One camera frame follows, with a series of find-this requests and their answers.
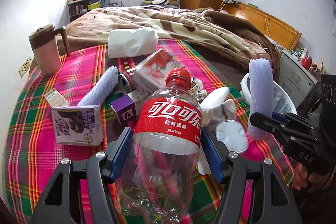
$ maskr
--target drawer handle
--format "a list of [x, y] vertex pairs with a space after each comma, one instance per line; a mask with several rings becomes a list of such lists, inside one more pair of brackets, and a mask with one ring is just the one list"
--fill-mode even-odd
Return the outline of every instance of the drawer handle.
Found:
[[293, 74], [295, 74], [295, 76], [298, 78], [298, 82], [300, 81], [300, 79], [301, 79], [301, 77], [300, 76], [298, 76], [293, 70], [292, 70], [292, 77], [294, 78], [294, 76], [293, 76]]
[[288, 86], [285, 85], [285, 83], [283, 84], [283, 90], [288, 94], [288, 96], [290, 96], [292, 91], [289, 89]]

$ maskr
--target wall socket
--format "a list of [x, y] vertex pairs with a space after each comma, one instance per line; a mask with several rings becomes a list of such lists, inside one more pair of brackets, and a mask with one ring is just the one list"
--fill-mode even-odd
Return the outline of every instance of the wall socket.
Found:
[[23, 67], [25, 68], [26, 71], [29, 70], [30, 65], [29, 65], [28, 60], [26, 60], [26, 62], [23, 64]]
[[21, 75], [21, 78], [29, 70], [32, 61], [33, 61], [32, 57], [31, 56], [28, 57], [28, 59], [24, 62], [24, 64], [19, 68], [19, 74]]
[[24, 76], [26, 73], [25, 67], [23, 65], [19, 68], [19, 74], [21, 75], [21, 78]]
[[29, 63], [29, 66], [31, 66], [32, 65], [32, 57], [30, 56], [30, 57], [28, 57], [28, 59], [27, 59], [27, 61], [28, 61], [28, 63]]

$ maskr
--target coca-cola bottle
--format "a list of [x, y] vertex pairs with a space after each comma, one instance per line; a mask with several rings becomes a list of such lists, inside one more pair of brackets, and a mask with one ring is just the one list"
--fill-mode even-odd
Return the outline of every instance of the coca-cola bottle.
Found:
[[190, 73], [176, 68], [169, 73], [166, 88], [147, 98], [125, 168], [115, 183], [116, 205], [123, 215], [143, 215], [146, 223], [178, 223], [186, 215], [202, 120], [190, 88]]

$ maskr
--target brown lid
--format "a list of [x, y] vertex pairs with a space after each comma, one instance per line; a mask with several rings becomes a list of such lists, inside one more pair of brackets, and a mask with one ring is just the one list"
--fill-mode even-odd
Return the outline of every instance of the brown lid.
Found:
[[55, 32], [54, 24], [48, 24], [42, 28], [38, 28], [36, 32], [34, 32], [29, 36], [29, 42], [31, 48], [34, 50], [53, 40], [55, 37], [54, 32]]

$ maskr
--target brown blanket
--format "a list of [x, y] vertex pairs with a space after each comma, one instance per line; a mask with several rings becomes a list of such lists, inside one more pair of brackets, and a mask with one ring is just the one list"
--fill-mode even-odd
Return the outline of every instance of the brown blanket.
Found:
[[[251, 59], [267, 58], [274, 69], [278, 59], [272, 44], [248, 21], [215, 11], [201, 16], [191, 10], [166, 9], [160, 6], [109, 7], [88, 12], [67, 26], [71, 52], [107, 44], [113, 29], [152, 27], [159, 38], [177, 38], [197, 48], [202, 47], [248, 70]], [[58, 37], [60, 55], [65, 54]]]

